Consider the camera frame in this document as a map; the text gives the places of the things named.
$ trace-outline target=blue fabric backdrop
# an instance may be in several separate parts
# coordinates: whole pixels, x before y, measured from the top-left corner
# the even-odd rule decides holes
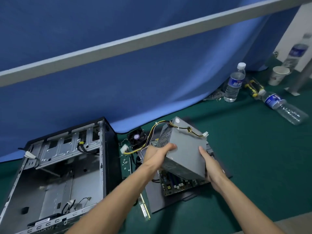
[[[258,1],[0,0],[0,70]],[[22,157],[12,152],[31,139],[101,116],[125,133],[200,101],[238,62],[258,70],[297,10],[0,88],[0,162]]]

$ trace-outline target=blue bottle label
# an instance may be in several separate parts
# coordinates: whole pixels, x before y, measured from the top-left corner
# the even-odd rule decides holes
[[[280,97],[280,96],[278,96],[277,94],[272,94],[272,95],[270,95],[269,97],[267,97],[267,99],[264,101],[264,103],[266,104],[266,105],[268,105],[270,108],[273,108],[273,106],[276,104],[276,103],[278,103],[278,102],[280,102],[280,101],[282,101],[283,99]]]
[[[306,49],[298,49],[298,48],[293,47],[291,51],[289,52],[289,55],[293,57],[302,57],[305,52],[306,52]]]
[[[243,81],[244,79],[233,79],[232,77],[230,77],[228,85],[234,88],[240,88]]]

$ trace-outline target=green tablecloth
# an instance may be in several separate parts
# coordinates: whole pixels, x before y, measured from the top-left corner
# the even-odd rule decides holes
[[[253,73],[266,82],[270,69]],[[312,80],[294,97],[279,86],[268,86],[312,116]],[[273,221],[312,211],[312,123],[293,126],[261,101],[241,92],[234,103],[205,101],[161,119],[190,117],[196,128],[208,131],[207,140],[233,174],[232,181]],[[142,128],[150,130],[151,122]],[[18,162],[0,164],[0,198],[8,189]],[[122,169],[123,175],[129,174]],[[178,202],[145,221],[139,206],[132,208],[120,233],[232,233],[240,230],[228,206],[210,185],[187,202]]]

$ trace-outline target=white paper cup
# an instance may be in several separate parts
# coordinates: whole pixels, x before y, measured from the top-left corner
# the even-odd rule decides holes
[[[284,66],[275,66],[270,76],[269,85],[278,85],[286,75],[288,75],[290,70]]]

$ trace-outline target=white metal beam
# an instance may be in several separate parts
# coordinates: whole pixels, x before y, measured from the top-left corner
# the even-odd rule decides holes
[[[0,87],[300,6],[312,0],[266,0],[0,72]]]

